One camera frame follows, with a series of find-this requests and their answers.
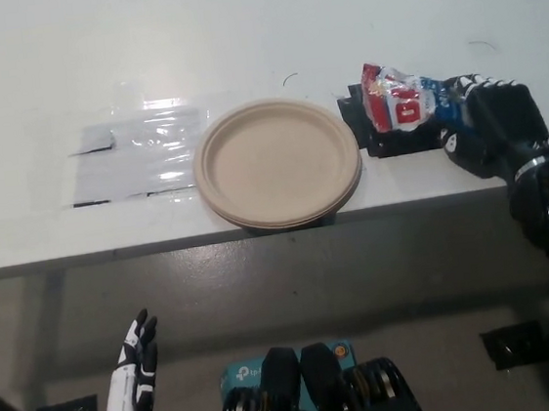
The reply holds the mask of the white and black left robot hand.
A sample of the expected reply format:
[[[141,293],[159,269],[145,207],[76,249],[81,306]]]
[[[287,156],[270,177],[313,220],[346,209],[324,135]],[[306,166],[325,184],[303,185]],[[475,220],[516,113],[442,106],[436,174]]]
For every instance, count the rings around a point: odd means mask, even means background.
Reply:
[[[158,319],[142,309],[131,323],[111,374],[106,411],[152,411],[158,346]]]

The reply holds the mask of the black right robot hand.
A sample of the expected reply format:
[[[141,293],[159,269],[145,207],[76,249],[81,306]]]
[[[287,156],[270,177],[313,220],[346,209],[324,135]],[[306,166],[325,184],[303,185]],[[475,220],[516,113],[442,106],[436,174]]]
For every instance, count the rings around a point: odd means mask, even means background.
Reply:
[[[526,85],[473,73],[445,80],[444,88],[457,109],[439,118],[453,164],[511,182],[531,160],[549,159],[549,130]]]

